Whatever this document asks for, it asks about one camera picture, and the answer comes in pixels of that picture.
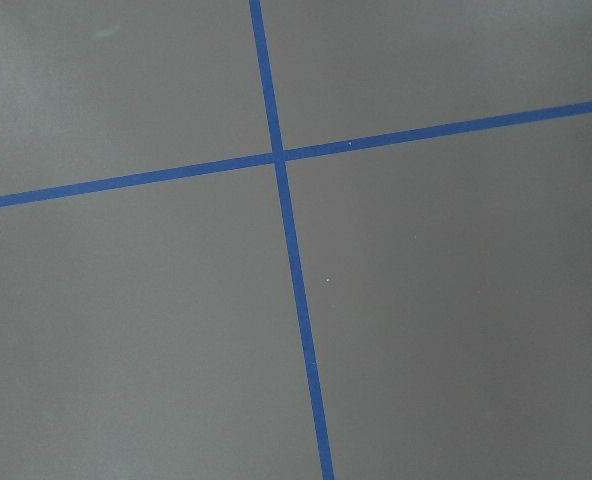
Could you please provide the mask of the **brown paper table cover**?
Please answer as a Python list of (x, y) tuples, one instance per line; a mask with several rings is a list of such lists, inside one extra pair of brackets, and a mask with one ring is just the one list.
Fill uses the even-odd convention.
[(592, 479), (592, 1), (0, 1), (0, 479)]

